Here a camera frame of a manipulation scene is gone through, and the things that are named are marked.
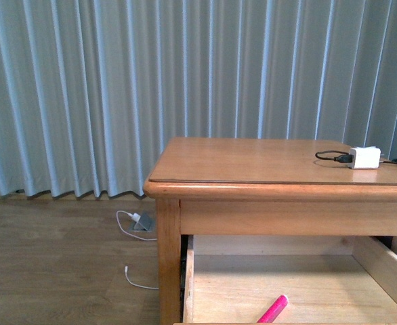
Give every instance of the nightstand top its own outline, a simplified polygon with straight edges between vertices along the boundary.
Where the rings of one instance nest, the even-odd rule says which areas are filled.
[[[173,138],[150,182],[397,186],[397,165],[350,169],[318,160],[324,150],[348,152],[326,140]]]

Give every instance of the white power adapter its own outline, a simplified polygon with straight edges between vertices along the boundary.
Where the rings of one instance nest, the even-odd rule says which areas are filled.
[[[376,147],[350,148],[349,154],[353,156],[352,162],[348,163],[353,169],[376,169],[379,167],[381,149]]]

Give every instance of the open drawer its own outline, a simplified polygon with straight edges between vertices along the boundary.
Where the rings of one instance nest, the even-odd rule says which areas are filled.
[[[397,324],[397,255],[370,237],[190,236],[184,323]]]

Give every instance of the curtain fold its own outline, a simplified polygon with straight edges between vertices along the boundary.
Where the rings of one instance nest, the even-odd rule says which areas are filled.
[[[174,136],[397,156],[397,1],[0,0],[0,195],[142,185]]]

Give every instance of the table apron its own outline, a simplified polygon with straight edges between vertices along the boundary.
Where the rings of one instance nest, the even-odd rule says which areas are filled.
[[[182,200],[181,234],[397,236],[397,202]]]

